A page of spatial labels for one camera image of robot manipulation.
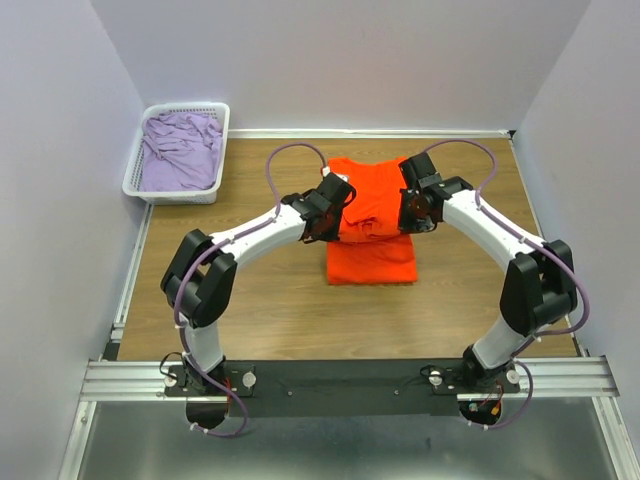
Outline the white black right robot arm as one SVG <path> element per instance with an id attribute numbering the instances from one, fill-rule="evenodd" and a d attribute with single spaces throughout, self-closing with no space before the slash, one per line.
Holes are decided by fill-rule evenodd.
<path id="1" fill-rule="evenodd" d="M 456 176 L 444 179 L 423 152 L 399 164 L 398 228 L 427 233 L 445 223 L 480 246 L 504 272 L 499 316 L 487 333 L 466 348 L 457 375 L 469 390 L 493 384 L 513 356 L 578 304 L 571 248 L 563 241 L 532 236 L 491 207 L 480 190 Z"/>

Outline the orange t-shirt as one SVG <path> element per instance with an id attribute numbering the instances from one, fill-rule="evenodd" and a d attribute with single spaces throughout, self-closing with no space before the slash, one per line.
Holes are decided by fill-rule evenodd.
<path id="1" fill-rule="evenodd" d="M 417 263 L 411 236 L 398 228 L 401 190 L 406 187 L 399 164 L 376 164 L 348 157 L 329 160 L 331 171 L 346 178 L 356 198 L 342 213 L 339 240 L 327 245 L 327 279 L 331 285 L 411 284 Z"/>

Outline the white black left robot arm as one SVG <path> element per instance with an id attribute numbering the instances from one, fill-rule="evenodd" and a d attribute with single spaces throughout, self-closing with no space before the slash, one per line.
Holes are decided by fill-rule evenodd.
<path id="1" fill-rule="evenodd" d="M 304 193 L 277 197 L 275 206 L 238 227 L 183 238 L 162 280 L 174 323 L 192 364 L 187 382 L 201 395 L 214 393 L 224 361 L 216 322 L 227 309 L 236 275 L 250 263 L 285 245 L 339 239 L 343 210 L 356 189 L 343 176 L 329 173 Z"/>

